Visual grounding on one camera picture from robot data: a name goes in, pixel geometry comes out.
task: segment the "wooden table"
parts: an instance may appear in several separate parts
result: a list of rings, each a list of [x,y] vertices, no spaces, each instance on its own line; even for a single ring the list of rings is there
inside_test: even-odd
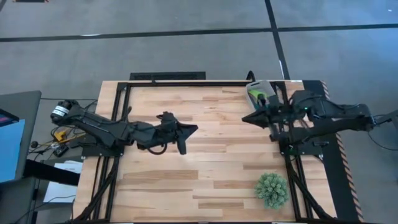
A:
[[[117,83],[103,82],[96,109],[101,116],[111,117]],[[289,97],[303,89],[302,82],[285,84]],[[269,130],[241,121],[252,112],[244,92],[244,87],[230,86],[133,88],[130,121],[159,124],[155,116],[170,111],[182,123],[197,124],[199,129],[187,141],[185,156],[171,144],[161,156],[137,150],[136,145],[126,147],[111,221],[294,221],[290,200],[280,210],[271,210],[254,195],[261,174],[275,172],[287,177],[287,173],[277,143],[269,140]],[[324,165],[314,156],[302,156],[302,160],[309,191],[335,217]],[[90,202],[96,162],[97,157],[84,161],[73,206],[76,215]],[[304,217],[302,196],[297,191]],[[107,194],[100,217],[104,217]]]

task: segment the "artificial plant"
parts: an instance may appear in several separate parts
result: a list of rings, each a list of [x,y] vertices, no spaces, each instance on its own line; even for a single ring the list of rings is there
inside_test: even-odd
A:
[[[265,208],[279,209],[289,199],[287,181],[278,174],[262,174],[254,193],[257,198],[264,199]]]

